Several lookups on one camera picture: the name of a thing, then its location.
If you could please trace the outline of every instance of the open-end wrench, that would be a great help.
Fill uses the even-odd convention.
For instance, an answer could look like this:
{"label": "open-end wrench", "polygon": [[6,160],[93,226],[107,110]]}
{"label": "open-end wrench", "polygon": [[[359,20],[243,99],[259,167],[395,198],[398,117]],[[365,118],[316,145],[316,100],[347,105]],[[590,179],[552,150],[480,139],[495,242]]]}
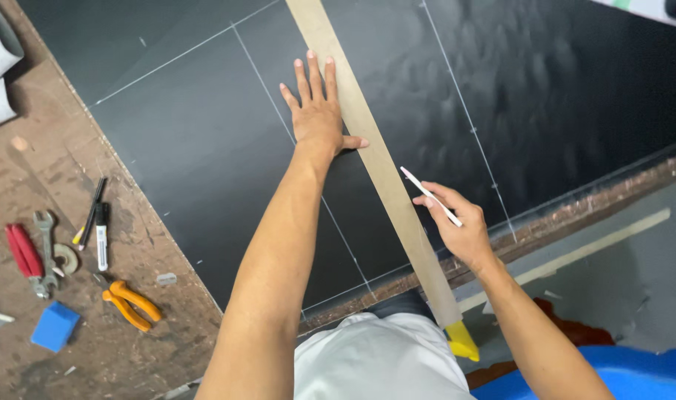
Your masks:
{"label": "open-end wrench", "polygon": [[47,288],[49,293],[51,293],[51,287],[55,289],[59,287],[59,280],[54,275],[53,267],[56,266],[56,261],[54,260],[54,250],[51,237],[51,230],[54,228],[55,221],[54,215],[51,212],[46,212],[46,218],[41,216],[39,211],[34,212],[33,216],[34,225],[41,230],[42,236],[44,238],[44,278],[41,280],[42,285]]}

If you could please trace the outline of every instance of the white pencil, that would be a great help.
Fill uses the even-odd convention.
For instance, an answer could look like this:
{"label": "white pencil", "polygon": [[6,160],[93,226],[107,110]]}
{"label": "white pencil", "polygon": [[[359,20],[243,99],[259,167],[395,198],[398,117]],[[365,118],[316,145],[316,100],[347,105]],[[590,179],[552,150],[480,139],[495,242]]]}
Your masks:
{"label": "white pencil", "polygon": [[434,195],[431,193],[431,191],[428,191],[427,189],[425,189],[424,186],[422,186],[422,184],[417,180],[417,178],[414,177],[414,175],[412,175],[412,174],[411,174],[407,169],[405,169],[404,167],[400,167],[400,169],[402,169],[402,172],[404,172],[404,175],[407,177],[407,179],[411,180],[412,183],[414,183],[414,185],[417,186],[417,187],[422,191],[422,193],[424,193],[427,197],[430,197],[430,198],[434,199],[437,203],[439,203],[440,206],[442,206],[442,208],[444,209],[444,212],[447,213],[447,216],[449,217],[449,219],[452,220],[452,222],[453,222],[456,226],[461,226],[461,225],[462,225],[462,222],[459,221],[459,219],[457,218],[457,216],[454,215],[451,211],[449,211],[449,209],[448,209],[446,206],[444,206],[444,205],[439,201],[439,199],[437,199],[436,197],[434,197]]}

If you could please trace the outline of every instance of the right hand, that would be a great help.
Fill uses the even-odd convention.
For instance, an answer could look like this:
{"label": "right hand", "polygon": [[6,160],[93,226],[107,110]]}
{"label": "right hand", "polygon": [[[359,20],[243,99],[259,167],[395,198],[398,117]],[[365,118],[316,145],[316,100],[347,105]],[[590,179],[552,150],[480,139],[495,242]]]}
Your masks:
{"label": "right hand", "polygon": [[464,261],[476,275],[479,275],[487,265],[494,262],[498,265],[496,255],[491,249],[484,211],[481,207],[471,204],[464,196],[446,186],[426,181],[422,182],[422,186],[431,191],[448,209],[453,209],[459,221],[463,223],[458,227],[451,222],[444,209],[434,199],[422,195],[412,200],[414,204],[429,209],[447,249]]}

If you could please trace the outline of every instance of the black laminate sheet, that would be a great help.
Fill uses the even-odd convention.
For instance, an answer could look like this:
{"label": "black laminate sheet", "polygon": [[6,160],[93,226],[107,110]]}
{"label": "black laminate sheet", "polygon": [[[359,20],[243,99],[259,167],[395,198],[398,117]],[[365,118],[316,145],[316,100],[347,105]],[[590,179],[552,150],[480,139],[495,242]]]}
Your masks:
{"label": "black laminate sheet", "polygon": [[427,0],[511,217],[676,143],[676,28],[584,0]]}
{"label": "black laminate sheet", "polygon": [[[224,308],[293,150],[278,84],[295,92],[306,45],[285,3],[20,3]],[[396,167],[458,189],[492,227],[507,221],[494,181],[512,217],[676,143],[671,26],[588,0],[324,5]],[[305,317],[410,270],[357,153],[324,197]]]}
{"label": "black laminate sheet", "polygon": [[19,0],[86,105],[271,0]]}
{"label": "black laminate sheet", "polygon": [[[94,107],[94,116],[220,307],[293,144],[233,34]],[[305,307],[363,283],[321,207]]]}

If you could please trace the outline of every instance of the marker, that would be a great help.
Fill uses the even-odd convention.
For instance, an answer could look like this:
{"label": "marker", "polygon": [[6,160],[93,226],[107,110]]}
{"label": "marker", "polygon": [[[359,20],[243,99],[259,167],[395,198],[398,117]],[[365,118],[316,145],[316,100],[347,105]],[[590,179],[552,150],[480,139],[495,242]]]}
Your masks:
{"label": "marker", "polygon": [[108,238],[106,228],[108,225],[108,203],[96,204],[96,245],[98,249],[98,270],[108,269]]}
{"label": "marker", "polygon": [[449,217],[449,219],[452,220],[452,222],[453,222],[456,226],[461,226],[461,225],[462,225],[462,222],[459,221],[459,219],[457,218],[457,216],[454,215],[454,214],[452,214],[452,212],[449,211],[449,209],[448,209],[447,207],[445,207],[445,206],[439,201],[439,199],[437,199],[436,197],[434,197],[434,195],[431,193],[431,191],[428,191],[427,189],[425,189],[424,186],[422,186],[422,184],[417,180],[417,178],[414,177],[414,175],[412,175],[412,174],[411,174],[407,169],[405,169],[404,167],[400,167],[400,169],[402,169],[402,172],[404,172],[404,175],[407,177],[407,179],[411,180],[412,183],[414,183],[414,185],[417,186],[417,187],[422,191],[422,193],[424,193],[427,197],[429,197],[429,198],[431,198],[431,199],[434,199],[437,203],[439,203],[440,206],[442,206],[442,208],[444,209],[444,212],[447,213],[447,216]]}

